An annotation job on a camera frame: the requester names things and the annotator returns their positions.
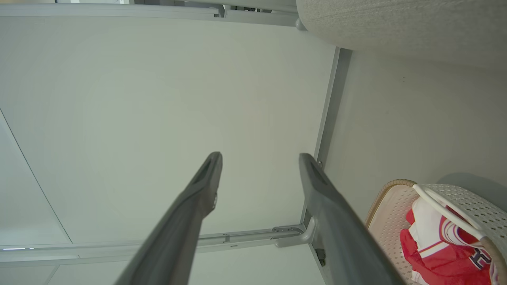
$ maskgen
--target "metal bracket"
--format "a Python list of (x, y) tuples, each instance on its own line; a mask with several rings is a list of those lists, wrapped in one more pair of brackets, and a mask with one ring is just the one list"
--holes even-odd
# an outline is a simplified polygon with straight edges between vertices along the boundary
[(315, 230), (317, 226), (317, 221), (314, 217), (310, 219), (310, 223), (308, 224), (308, 228), (306, 231), (298, 236), (279, 238), (276, 240), (276, 247), (287, 247), (305, 243), (311, 243), (313, 240), (313, 236), (315, 235)]
[(287, 234), (294, 233), (296, 235), (296, 233), (303, 234), (305, 232), (305, 230), (306, 230), (306, 228), (304, 225), (294, 225), (294, 226), (286, 226), (286, 227), (276, 227), (276, 228), (273, 228), (272, 231), (274, 233), (285, 232)]

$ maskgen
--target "jersey logo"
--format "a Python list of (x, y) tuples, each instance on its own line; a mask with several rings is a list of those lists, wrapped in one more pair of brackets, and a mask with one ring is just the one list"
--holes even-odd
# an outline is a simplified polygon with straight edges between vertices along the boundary
[(486, 264), (491, 263), (491, 258), (488, 256), (486, 251), (480, 250), (478, 248), (474, 248), (474, 249), (475, 249), (475, 253), (472, 256), (470, 256), (470, 260), (477, 268), (482, 270), (484, 268), (484, 266), (486, 266)]

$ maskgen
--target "white plastic basket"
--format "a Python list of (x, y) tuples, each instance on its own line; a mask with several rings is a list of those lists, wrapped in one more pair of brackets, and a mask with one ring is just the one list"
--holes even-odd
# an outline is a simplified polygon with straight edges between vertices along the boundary
[[(500, 285), (507, 285), (506, 212), (458, 186), (416, 184), (410, 180), (400, 179), (393, 180), (382, 188), (368, 213), (366, 227), (389, 256), (406, 283), (418, 284), (411, 280), (412, 266), (403, 257), (400, 231), (409, 228), (410, 224), (405, 220), (405, 216), (419, 196), (450, 221), (481, 241), (497, 267)], [(469, 224), (442, 207), (437, 201), (448, 205)]]

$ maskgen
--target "metal frame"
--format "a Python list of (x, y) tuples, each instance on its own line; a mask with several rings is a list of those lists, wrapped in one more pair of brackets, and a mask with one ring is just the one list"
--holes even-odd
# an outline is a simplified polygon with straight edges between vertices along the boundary
[[(351, 57), (351, 50), (342, 48), (335, 49), (328, 91), (324, 102), (324, 110), (322, 112), (322, 119), (320, 120), (317, 144), (315, 145), (315, 152), (313, 154), (313, 157), (322, 169), (325, 169), (328, 158)], [(305, 224), (305, 219), (308, 220), (309, 213), (306, 210), (306, 203), (307, 201), (305, 200), (300, 224)]]
[(220, 3), (231, 6), (250, 7), (265, 10), (282, 11), (289, 13), (297, 13), (298, 8), (296, 7), (296, 0), (293, 0), (293, 5), (280, 4), (273, 0), (199, 0), (201, 3)]
[(1, 4), (0, 16), (110, 16), (191, 19), (296, 26), (297, 13), (256, 13), (229, 10), (221, 17), (216, 8), (119, 4)]
[[(0, 5), (0, 16), (125, 16), (125, 17), (154, 17), (154, 18), (183, 18), (196, 20), (217, 20), (248, 22), (260, 24), (274, 24), (294, 26), (297, 14), (268, 14), (235, 11), (229, 13), (229, 18), (217, 17), (217, 9), (191, 8), (191, 7), (165, 7), (145, 5), (107, 5), (107, 4), (58, 4), (58, 5)], [(335, 49), (330, 81), (324, 102), (319, 133), (314, 152), (314, 158), (321, 168), (325, 167), (329, 153), (331, 139), (335, 127), (338, 109), (343, 94), (348, 66), (352, 51)], [(305, 219), (310, 221), (308, 230)], [(310, 219), (307, 211), (307, 199), (303, 206), (299, 225), (276, 227), (273, 229), (254, 230), (247, 232), (231, 232), (211, 235), (201, 235), (197, 240), (196, 252), (211, 252), (231, 250), (266, 244), (275, 244), (278, 247), (308, 243), (315, 256), (316, 263), (321, 270), (311, 244), (316, 229), (316, 220)], [(16, 245), (3, 248), (21, 247), (26, 250), (0, 251), (0, 268), (38, 265), (64, 265), (80, 263), (97, 263), (130, 260), (133, 254), (141, 247), (141, 241), (120, 243), (88, 243), (88, 244), (53, 244), (53, 245)], [(71, 256), (66, 259), (52, 260), (48, 255)], [(40, 257), (39, 260), (20, 261), (23, 257)]]

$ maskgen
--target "clothing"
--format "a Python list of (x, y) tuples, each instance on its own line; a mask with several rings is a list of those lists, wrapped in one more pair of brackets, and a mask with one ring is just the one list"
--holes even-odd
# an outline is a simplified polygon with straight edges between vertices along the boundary
[(492, 284), (495, 267), (491, 268), (491, 257), (480, 242), (424, 199), (412, 204), (407, 221), (411, 227), (401, 231), (400, 241), (414, 281), (423, 285)]

